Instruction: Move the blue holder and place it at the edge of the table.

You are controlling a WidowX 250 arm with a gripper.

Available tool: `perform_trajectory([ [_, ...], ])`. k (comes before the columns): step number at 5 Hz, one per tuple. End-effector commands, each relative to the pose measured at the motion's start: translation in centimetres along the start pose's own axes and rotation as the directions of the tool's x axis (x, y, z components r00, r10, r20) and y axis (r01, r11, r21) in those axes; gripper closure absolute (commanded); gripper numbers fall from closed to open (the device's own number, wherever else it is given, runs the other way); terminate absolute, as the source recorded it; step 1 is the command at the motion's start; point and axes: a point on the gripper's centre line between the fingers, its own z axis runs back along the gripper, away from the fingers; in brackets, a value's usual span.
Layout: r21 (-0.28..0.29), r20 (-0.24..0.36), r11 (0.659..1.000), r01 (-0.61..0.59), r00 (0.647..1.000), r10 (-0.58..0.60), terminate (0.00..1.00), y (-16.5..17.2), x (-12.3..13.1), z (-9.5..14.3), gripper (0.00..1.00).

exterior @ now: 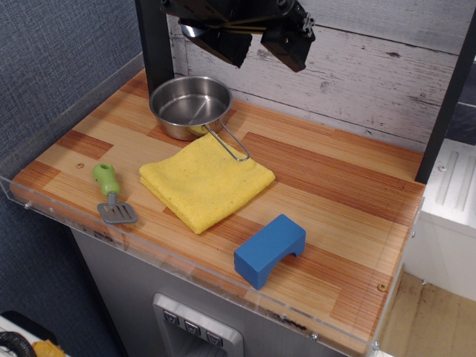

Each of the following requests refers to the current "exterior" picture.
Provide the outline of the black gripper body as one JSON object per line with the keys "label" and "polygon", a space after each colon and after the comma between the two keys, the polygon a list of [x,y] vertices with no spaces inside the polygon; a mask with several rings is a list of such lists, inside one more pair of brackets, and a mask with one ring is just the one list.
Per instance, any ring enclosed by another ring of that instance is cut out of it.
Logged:
{"label": "black gripper body", "polygon": [[313,17],[299,1],[216,0],[161,1],[161,11],[194,28],[262,33],[282,25],[303,36],[312,35]]}

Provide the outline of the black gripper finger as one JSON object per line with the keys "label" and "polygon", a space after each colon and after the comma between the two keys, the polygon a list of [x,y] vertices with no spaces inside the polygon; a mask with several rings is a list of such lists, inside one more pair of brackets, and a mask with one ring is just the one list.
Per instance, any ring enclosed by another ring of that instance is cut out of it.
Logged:
{"label": "black gripper finger", "polygon": [[237,68],[245,61],[252,42],[252,35],[248,33],[232,33],[185,23],[181,23],[181,30],[194,45]]}
{"label": "black gripper finger", "polygon": [[290,28],[267,28],[261,38],[261,44],[293,72],[306,68],[306,59],[314,33],[310,35]]}

